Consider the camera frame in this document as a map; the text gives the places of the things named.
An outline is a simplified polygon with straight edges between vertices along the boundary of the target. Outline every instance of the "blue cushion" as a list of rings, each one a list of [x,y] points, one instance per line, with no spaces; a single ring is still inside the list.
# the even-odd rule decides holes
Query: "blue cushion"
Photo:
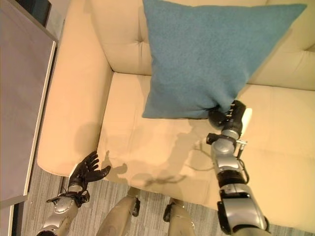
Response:
[[[143,2],[153,58],[144,118],[207,118],[217,105],[227,111],[306,8]]]

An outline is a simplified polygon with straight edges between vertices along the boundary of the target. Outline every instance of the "wooden cabinet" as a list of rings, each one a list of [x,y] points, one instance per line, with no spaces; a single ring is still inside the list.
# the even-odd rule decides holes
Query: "wooden cabinet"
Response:
[[[18,3],[0,1],[0,204],[7,216],[27,196],[56,41]]]

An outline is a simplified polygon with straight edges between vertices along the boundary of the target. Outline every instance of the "beige couch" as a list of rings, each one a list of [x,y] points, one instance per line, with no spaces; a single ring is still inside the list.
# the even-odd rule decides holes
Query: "beige couch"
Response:
[[[253,109],[243,139],[250,186],[273,224],[315,232],[315,1],[177,0],[308,8],[240,92]],[[141,0],[73,0],[38,147],[41,168],[67,176],[97,148],[108,180],[216,209],[203,139],[207,120],[145,119],[151,56]]]

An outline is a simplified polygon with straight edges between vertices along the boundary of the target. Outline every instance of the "sofa seat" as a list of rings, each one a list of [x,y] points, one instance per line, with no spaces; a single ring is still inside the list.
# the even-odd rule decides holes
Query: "sofa seat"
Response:
[[[150,76],[114,73],[98,145],[107,179],[217,209],[207,120],[142,118]],[[259,205],[273,224],[314,232],[315,91],[246,85],[253,109],[243,152]]]

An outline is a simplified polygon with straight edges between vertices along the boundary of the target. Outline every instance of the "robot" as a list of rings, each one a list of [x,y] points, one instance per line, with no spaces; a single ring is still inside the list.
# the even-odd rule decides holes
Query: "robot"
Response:
[[[209,110],[209,121],[222,127],[221,134],[209,133],[206,143],[211,145],[211,159],[214,164],[220,187],[218,218],[221,229],[233,236],[269,236],[269,223],[247,185],[249,175],[241,160],[246,141],[239,140],[243,130],[242,118],[246,106],[235,100],[227,113],[219,107]],[[234,156],[239,144],[238,154]],[[98,155],[96,151],[80,162],[70,175],[66,193],[48,200],[54,204],[54,212],[47,219],[37,236],[65,236],[71,222],[82,204],[90,199],[87,186],[108,175],[111,167],[96,170]],[[131,217],[140,211],[138,196],[140,190],[131,187],[126,197],[122,198],[108,213],[96,236],[124,236],[129,230]],[[184,208],[184,202],[171,198],[163,219],[169,222],[169,236],[195,236],[194,224]]]

